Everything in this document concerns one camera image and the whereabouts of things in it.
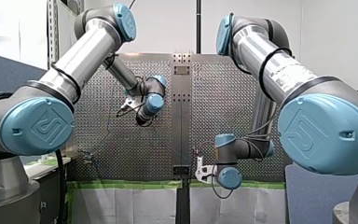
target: logo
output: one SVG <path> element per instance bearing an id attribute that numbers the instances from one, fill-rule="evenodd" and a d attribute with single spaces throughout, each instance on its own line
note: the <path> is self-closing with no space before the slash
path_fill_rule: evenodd
<path id="1" fill-rule="evenodd" d="M 285 132 L 285 137 L 305 158 L 309 158 L 327 138 L 326 131 L 303 110 L 299 110 Z"/>
<path id="2" fill-rule="evenodd" d="M 127 27 L 133 32 L 135 30 L 135 23 L 132 19 L 132 15 L 130 13 L 128 13 L 125 17 L 124 17 L 124 22 L 126 22 Z"/>
<path id="3" fill-rule="evenodd" d="M 49 145 L 53 145 L 68 123 L 53 109 L 47 110 L 32 126 L 33 133 Z"/>

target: light blue joint cap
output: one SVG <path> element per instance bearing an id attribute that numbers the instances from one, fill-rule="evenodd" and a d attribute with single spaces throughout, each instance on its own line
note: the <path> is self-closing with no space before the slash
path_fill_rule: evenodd
<path id="1" fill-rule="evenodd" d="M 309 94 L 281 111 L 281 143 L 303 168 L 329 175 L 358 174 L 358 106 L 336 96 Z"/>
<path id="2" fill-rule="evenodd" d="M 269 149 L 268 152 L 266 154 L 265 157 L 271 157 L 272 155 L 274 155 L 274 151 L 275 151 L 275 145 L 274 143 L 270 140 L 269 141 Z"/>
<path id="3" fill-rule="evenodd" d="M 219 174 L 219 184 L 225 189 L 237 189 L 242 183 L 242 174 L 234 167 L 226 167 Z"/>
<path id="4" fill-rule="evenodd" d="M 221 133 L 214 138 L 214 145 L 216 147 L 223 147 L 234 142 L 236 139 L 234 133 Z"/>
<path id="5" fill-rule="evenodd" d="M 155 75 L 153 78 L 157 79 L 165 88 L 167 88 L 167 79 L 161 75 Z"/>
<path id="6" fill-rule="evenodd" d="M 229 16 L 225 16 L 220 21 L 219 30 L 217 31 L 216 52 L 218 55 L 228 55 L 229 32 Z"/>
<path id="7" fill-rule="evenodd" d="M 65 144 L 73 125 L 74 115 L 65 103 L 51 97 L 35 97 L 5 114 L 0 123 L 0 143 L 16 155 L 44 155 Z"/>
<path id="8" fill-rule="evenodd" d="M 124 4 L 115 4 L 117 26 L 123 34 L 126 42 L 131 42 L 136 37 L 136 21 L 132 12 Z"/>
<path id="9" fill-rule="evenodd" d="M 152 114 L 157 114 L 164 106 L 164 98 L 162 96 L 151 93 L 146 100 L 146 108 Z"/>

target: white wall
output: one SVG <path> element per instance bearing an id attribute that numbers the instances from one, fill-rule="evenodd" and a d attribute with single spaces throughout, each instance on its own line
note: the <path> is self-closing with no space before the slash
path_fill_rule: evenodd
<path id="1" fill-rule="evenodd" d="M 358 89 L 358 0 L 303 0 L 301 62 Z"/>
<path id="2" fill-rule="evenodd" d="M 0 56 L 47 68 L 46 23 L 46 1 L 0 0 Z"/>
<path id="3" fill-rule="evenodd" d="M 85 0 L 85 9 L 129 4 L 131 0 Z M 221 19 L 233 11 L 238 16 L 261 17 L 278 21 L 286 29 L 292 49 L 300 50 L 301 0 L 203 0 L 202 53 L 215 54 L 215 39 Z M 138 36 L 121 52 L 196 51 L 195 0 L 137 0 L 132 7 Z"/>

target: robotic arm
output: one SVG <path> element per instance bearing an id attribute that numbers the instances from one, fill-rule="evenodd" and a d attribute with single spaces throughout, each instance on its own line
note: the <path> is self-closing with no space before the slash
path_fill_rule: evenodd
<path id="1" fill-rule="evenodd" d="M 262 133 L 269 132 L 265 115 L 272 115 L 274 102 L 281 108 L 278 131 L 282 146 L 295 163 L 319 174 L 358 174 L 358 91 L 336 77 L 318 77 L 296 61 L 276 21 L 231 14 L 220 23 L 216 49 L 249 69 L 245 72 L 259 81 L 254 113 L 262 115 L 254 114 L 254 130 L 259 132 L 255 124 L 264 123 Z M 252 144 L 239 140 L 233 134 L 215 138 L 217 170 L 212 173 L 226 189 L 241 184 L 237 160 L 261 156 Z M 273 145 L 258 148 L 267 157 Z"/>
<path id="2" fill-rule="evenodd" d="M 137 102 L 133 110 L 138 124 L 146 124 L 164 106 L 165 78 L 138 80 L 115 56 L 123 43 L 136 37 L 135 19 L 126 6 L 80 14 L 75 33 L 78 41 L 38 81 L 28 81 L 12 95 L 0 93 L 1 153 L 31 156 L 59 149 L 73 130 L 73 105 L 101 64 Z M 140 96 L 145 103 L 136 100 Z"/>

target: pegboard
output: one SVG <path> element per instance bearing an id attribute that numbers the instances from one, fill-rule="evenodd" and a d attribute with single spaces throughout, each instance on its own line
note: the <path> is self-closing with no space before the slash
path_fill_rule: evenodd
<path id="1" fill-rule="evenodd" d="M 191 55 L 191 61 L 186 61 L 189 73 L 177 75 L 174 69 L 178 58 L 173 55 L 119 56 L 136 76 L 160 74 L 168 80 L 166 105 L 147 128 L 136 125 L 134 113 L 116 118 L 125 99 L 124 90 L 103 67 L 97 71 L 76 105 L 75 138 L 75 148 L 92 152 L 97 165 L 85 163 L 79 153 L 69 167 L 70 179 L 169 180 L 172 166 L 178 161 L 194 161 L 194 148 L 202 142 L 213 141 L 220 133 L 243 136 L 249 132 L 255 79 L 241 73 L 229 58 L 217 55 Z M 272 138 L 276 146 L 272 158 L 261 163 L 240 162 L 244 179 L 284 181 L 288 160 L 279 144 L 276 125 Z M 213 164 L 213 146 L 200 150 L 204 163 Z"/>
<path id="2" fill-rule="evenodd" d="M 214 164 L 213 145 L 200 146 L 205 141 L 213 141 L 220 133 L 242 137 L 251 131 L 257 82 L 253 76 L 242 73 L 228 57 L 194 55 L 192 68 L 191 146 L 199 149 L 205 164 Z M 276 122 L 271 138 L 275 145 L 273 157 L 262 162 L 239 161 L 244 179 L 284 181 L 284 166 L 288 160 L 279 142 Z"/>

